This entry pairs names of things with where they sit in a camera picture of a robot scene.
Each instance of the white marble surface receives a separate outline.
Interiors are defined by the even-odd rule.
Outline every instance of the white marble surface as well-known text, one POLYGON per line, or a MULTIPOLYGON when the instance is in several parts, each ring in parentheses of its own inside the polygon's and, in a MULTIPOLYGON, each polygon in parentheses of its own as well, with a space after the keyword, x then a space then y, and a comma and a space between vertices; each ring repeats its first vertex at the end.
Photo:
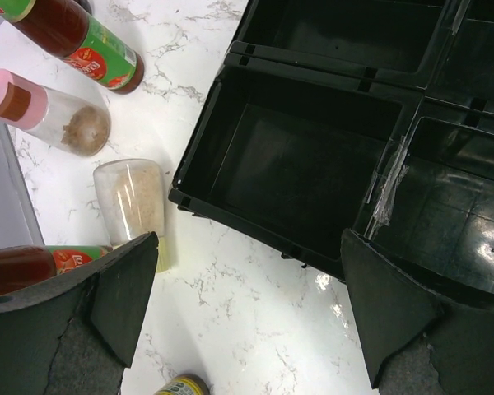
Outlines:
MULTIPOLYGON (((13 131, 46 244, 106 244, 92 171, 124 157, 156 160, 171 182, 245 0, 94 1, 94 14, 142 54, 142 85, 120 96, 51 58, 7 23, 0 67, 98 102, 109 145, 81 159, 13 131)), ((216 395, 367 394, 346 287, 269 247, 168 204, 175 267, 157 275, 123 395, 153 394, 182 372, 216 395)))

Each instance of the transparent container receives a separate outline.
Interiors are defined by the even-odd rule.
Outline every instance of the transparent container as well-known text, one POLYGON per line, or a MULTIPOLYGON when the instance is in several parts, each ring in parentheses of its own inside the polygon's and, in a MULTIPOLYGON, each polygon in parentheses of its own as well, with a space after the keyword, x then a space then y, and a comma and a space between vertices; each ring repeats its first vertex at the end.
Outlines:
POLYGON ((100 210, 114 248, 147 232, 159 237, 157 272, 165 257, 165 207, 159 165, 146 159, 105 163, 93 172, 100 210))
POLYGON ((111 125, 105 109, 7 70, 0 70, 0 120, 79 156, 99 152, 111 125))

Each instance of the pink cap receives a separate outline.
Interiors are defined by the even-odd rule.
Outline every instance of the pink cap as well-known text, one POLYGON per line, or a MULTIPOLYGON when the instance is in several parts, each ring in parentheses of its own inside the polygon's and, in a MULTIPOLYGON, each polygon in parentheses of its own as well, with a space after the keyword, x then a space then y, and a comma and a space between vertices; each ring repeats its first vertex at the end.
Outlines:
POLYGON ((48 107, 45 89, 8 70, 0 69, 0 120, 30 130, 44 119, 48 107))

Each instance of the brown spice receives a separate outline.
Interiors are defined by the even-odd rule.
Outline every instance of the brown spice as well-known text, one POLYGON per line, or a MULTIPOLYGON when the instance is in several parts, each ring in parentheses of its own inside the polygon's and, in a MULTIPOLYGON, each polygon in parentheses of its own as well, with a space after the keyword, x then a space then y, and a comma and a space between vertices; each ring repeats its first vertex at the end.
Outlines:
POLYGON ((92 156, 108 140, 110 119, 106 112, 88 105, 79 109, 63 129, 62 144, 67 145, 74 154, 92 156))

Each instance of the black plastic bin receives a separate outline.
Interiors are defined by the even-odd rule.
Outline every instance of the black plastic bin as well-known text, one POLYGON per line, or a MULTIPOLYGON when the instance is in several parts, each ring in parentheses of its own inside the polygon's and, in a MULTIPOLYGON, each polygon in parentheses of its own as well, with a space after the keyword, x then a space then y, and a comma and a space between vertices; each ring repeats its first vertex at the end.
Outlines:
POLYGON ((494 0, 468 5, 428 96, 494 114, 494 0))
POLYGON ((418 118, 406 159, 365 236, 494 293, 494 118, 431 103, 418 118))
POLYGON ((421 99, 229 54, 169 199, 343 278, 341 234, 421 99))
POLYGON ((232 53, 426 88, 460 0, 253 0, 232 53))

